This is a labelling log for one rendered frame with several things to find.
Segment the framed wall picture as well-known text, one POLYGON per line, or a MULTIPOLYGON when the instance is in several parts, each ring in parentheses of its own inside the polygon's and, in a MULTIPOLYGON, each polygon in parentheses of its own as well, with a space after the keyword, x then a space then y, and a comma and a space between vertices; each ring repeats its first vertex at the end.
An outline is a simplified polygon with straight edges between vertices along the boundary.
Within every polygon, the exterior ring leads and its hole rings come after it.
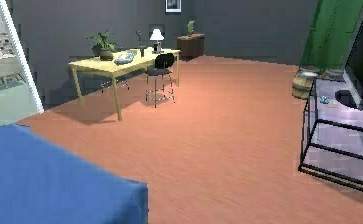
POLYGON ((165 11, 167 13, 180 13, 181 12, 181 0, 166 0, 165 11))

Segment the white table lamp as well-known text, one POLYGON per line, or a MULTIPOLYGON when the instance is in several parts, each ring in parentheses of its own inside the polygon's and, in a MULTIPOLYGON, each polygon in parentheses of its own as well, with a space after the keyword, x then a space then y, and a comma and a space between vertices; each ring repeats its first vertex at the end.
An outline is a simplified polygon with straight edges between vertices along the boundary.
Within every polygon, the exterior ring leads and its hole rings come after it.
POLYGON ((164 36, 162 35, 161 30, 158 28, 154 29, 150 36, 150 40, 154 42, 153 52, 161 53, 162 52, 161 42, 164 40, 164 36))

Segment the yellow wooden desk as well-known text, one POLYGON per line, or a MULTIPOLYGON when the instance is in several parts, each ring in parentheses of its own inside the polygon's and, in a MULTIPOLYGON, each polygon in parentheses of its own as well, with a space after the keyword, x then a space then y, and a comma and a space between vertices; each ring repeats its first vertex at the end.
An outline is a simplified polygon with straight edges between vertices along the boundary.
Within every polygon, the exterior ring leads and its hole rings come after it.
POLYGON ((121 107, 119 103, 118 88, 116 84, 116 78, 128 74, 130 72, 144 69, 146 70, 150 65, 153 65, 157 54, 153 53, 153 48, 148 47, 144 50, 144 56, 137 55, 130 63, 124 65, 116 65, 114 61, 102 61, 99 57, 93 57, 89 59, 82 59, 69 63, 69 67, 75 82, 77 95, 80 102, 83 102, 83 96, 78 80, 77 72, 85 72, 91 74, 97 74, 103 77, 111 79, 112 87, 114 90, 114 98, 116 105, 116 113, 118 120, 122 120, 121 107))

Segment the black television set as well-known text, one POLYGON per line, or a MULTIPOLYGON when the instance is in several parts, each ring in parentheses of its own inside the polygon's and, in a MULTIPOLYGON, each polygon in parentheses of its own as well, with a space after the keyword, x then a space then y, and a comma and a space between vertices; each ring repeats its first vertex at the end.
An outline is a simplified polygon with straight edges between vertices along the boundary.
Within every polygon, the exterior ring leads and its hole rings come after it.
POLYGON ((349 51, 343 78, 348 88, 338 90, 336 100, 344 106, 363 111, 363 19, 349 51))

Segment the dark brown wooden cabinet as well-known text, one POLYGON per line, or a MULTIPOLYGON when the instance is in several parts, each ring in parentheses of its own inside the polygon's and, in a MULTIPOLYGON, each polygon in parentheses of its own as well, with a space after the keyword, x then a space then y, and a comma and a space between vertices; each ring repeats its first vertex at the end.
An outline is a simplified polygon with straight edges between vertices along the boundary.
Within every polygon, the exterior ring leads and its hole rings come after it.
POLYGON ((177 38, 177 48, 181 51, 180 57, 192 59, 204 54, 204 34, 192 34, 177 38))

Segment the white door frame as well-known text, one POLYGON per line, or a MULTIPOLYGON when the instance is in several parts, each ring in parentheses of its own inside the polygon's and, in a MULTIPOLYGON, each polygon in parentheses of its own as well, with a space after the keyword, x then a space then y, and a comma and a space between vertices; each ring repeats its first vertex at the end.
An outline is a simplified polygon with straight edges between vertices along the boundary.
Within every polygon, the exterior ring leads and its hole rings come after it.
POLYGON ((32 98, 33 98, 35 106, 36 106, 36 110, 39 114, 41 114, 44 112, 42 101, 41 101, 39 93, 37 91, 36 84, 33 80, 29 64, 26 60, 26 56, 25 56, 24 50, 22 48, 21 42, 19 40, 17 30, 15 28, 15 25, 14 25, 12 16, 10 14, 8 5, 6 3, 6 0, 0 0, 0 15, 1 15, 2 20, 5 23, 5 29, 12 42, 14 52, 17 56, 17 59, 19 60, 19 62, 21 64, 21 67, 23 70, 23 75, 24 75, 24 78, 31 91, 32 98))

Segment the blue bed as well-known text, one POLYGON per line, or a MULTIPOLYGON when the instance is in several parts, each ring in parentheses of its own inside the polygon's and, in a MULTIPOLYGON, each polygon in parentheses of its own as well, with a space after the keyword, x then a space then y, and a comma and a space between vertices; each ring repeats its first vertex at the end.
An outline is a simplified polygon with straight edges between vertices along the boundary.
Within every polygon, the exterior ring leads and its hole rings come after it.
POLYGON ((148 224, 148 187, 34 134, 0 127, 0 224, 148 224))

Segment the black office chair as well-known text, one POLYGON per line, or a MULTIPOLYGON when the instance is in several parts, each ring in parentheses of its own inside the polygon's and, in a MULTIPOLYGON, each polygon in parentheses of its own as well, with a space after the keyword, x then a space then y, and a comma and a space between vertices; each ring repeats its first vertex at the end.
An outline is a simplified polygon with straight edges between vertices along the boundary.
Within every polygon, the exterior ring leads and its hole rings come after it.
POLYGON ((150 77, 154 78, 154 88, 152 90, 145 91, 145 100, 152 100, 154 102, 154 107, 157 107, 158 101, 171 99, 175 101, 172 71, 170 67, 175 62, 175 56, 172 53, 162 53, 159 54, 155 60, 154 65, 150 66, 146 71, 146 81, 149 81, 150 77), (157 78, 163 79, 165 76, 169 77, 170 87, 166 88, 165 84, 161 87, 157 85, 157 78))

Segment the green door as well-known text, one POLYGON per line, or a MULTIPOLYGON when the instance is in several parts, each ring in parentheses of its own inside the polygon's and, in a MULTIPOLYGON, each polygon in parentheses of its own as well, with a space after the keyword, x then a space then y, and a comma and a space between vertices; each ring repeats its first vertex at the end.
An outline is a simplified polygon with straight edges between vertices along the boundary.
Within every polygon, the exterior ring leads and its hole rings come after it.
POLYGON ((300 65, 339 69, 362 11, 363 0, 318 0, 300 65))

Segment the black framed glass table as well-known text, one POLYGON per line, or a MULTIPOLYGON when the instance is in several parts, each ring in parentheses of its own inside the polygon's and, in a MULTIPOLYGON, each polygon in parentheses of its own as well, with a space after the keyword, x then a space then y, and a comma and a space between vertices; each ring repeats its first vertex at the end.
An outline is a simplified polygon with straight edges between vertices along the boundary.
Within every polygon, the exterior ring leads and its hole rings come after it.
POLYGON ((317 79, 303 111, 298 170, 363 192, 363 111, 335 99, 346 83, 317 79), (328 104, 320 103, 326 96, 328 104))

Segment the green potted house plant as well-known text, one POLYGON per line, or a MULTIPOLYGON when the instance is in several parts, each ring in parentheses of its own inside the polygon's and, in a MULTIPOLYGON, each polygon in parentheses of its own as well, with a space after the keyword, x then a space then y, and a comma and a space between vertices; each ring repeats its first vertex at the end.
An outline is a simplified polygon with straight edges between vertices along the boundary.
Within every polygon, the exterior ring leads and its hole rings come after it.
POLYGON ((115 42, 108 41, 109 30, 105 32, 97 32, 89 37, 94 42, 92 51, 101 61, 112 61, 113 52, 115 51, 115 42))

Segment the wooden barrel bin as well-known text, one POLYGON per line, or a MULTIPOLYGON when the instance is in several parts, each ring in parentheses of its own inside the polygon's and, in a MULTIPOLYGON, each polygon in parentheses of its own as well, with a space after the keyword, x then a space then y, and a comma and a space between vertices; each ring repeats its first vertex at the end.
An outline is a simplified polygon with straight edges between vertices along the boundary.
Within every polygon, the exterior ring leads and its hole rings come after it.
POLYGON ((298 99, 307 99, 315 78, 320 70, 313 66, 302 66, 298 69, 292 81, 292 96, 298 99))

